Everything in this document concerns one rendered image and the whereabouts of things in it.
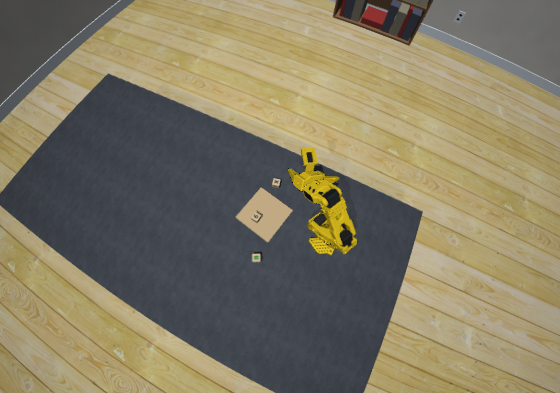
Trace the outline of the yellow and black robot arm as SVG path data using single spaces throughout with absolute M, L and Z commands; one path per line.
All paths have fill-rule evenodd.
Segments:
M 354 237 L 356 231 L 347 210 L 345 210 L 347 205 L 344 197 L 341 196 L 340 188 L 328 180 L 317 180 L 306 184 L 302 190 L 305 198 L 313 204 L 321 204 L 321 211 L 323 211 L 308 222 L 307 227 L 311 231 L 315 231 L 317 237 L 310 238 L 308 242 L 318 254 L 331 256 L 335 248 L 338 248 L 343 254 L 347 253 L 357 244 L 357 239 Z M 325 221 L 328 222 L 329 226 Z M 322 226 L 321 224 L 325 225 Z M 342 224 L 346 226 L 347 230 L 342 227 Z

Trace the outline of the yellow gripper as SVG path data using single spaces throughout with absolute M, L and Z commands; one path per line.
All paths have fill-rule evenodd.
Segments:
M 298 174 L 291 168 L 288 169 L 294 186 L 300 191 L 303 191 L 302 188 L 305 187 L 306 184 L 317 180 L 328 180 L 331 183 L 335 183 L 339 180 L 339 177 L 337 176 L 325 176 L 325 174 L 321 171 L 313 171 L 314 165 L 318 164 L 315 148 L 302 148 L 301 154 L 304 164 L 303 166 L 306 166 L 305 172 Z

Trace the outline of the tan flat mat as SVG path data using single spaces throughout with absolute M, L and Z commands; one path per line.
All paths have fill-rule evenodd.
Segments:
M 254 212 L 261 215 L 258 223 L 251 220 Z M 269 242 L 291 212 L 291 208 L 260 188 L 236 218 L 266 242 Z

